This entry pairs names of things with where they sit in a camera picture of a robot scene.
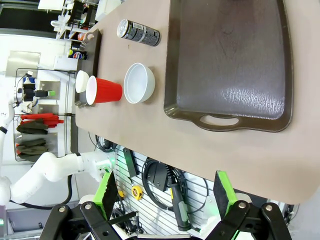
red cup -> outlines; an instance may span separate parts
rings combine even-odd
[[[122,86],[118,83],[91,76],[85,90],[89,105],[116,102],[122,97]]]

yellow tape measure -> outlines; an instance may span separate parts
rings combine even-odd
[[[139,186],[132,186],[131,189],[132,195],[136,200],[140,200],[142,198],[142,189]]]

metal rack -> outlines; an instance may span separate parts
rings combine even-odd
[[[17,83],[17,78],[18,78],[18,72],[20,71],[52,71],[52,72],[61,72],[61,73],[67,73],[68,76],[68,81],[67,81],[67,86],[65,88],[65,103],[64,103],[64,113],[57,113],[55,115],[59,116],[59,117],[63,117],[64,120],[64,154],[67,155],[68,154],[68,131],[70,132],[71,130],[68,129],[68,121],[70,121],[71,123],[71,118],[75,116],[75,114],[72,114],[70,112],[68,112],[68,102],[69,102],[69,89],[70,89],[70,81],[71,81],[71,77],[72,75],[74,75],[76,72],[75,71],[65,71],[65,70],[54,70],[54,69],[41,69],[41,68],[17,68],[16,70],[16,74],[15,74],[15,82]],[[25,115],[24,113],[19,113],[19,114],[15,114],[14,119],[13,119],[13,144],[14,144],[14,158],[17,162],[25,162],[26,160],[21,159],[17,156],[17,152],[16,152],[16,144],[18,143],[17,139],[16,139],[16,134],[22,135],[24,133],[18,133],[16,131],[17,126],[20,124],[21,122],[21,116]],[[38,137],[44,137],[45,135],[34,135],[34,136],[38,136]]]

bowl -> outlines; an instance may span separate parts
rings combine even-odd
[[[89,75],[85,71],[78,71],[75,79],[75,91],[79,94],[86,90]]]
[[[131,104],[142,103],[151,97],[156,80],[153,72],[142,63],[133,64],[124,78],[124,96]]]

black handheld tool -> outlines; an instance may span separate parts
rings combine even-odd
[[[177,184],[172,167],[166,165],[166,170],[168,173],[168,185],[171,192],[172,206],[176,223],[180,231],[188,231],[191,229],[191,225],[189,223],[187,206],[184,202],[184,198],[182,197],[181,187],[179,184]]]

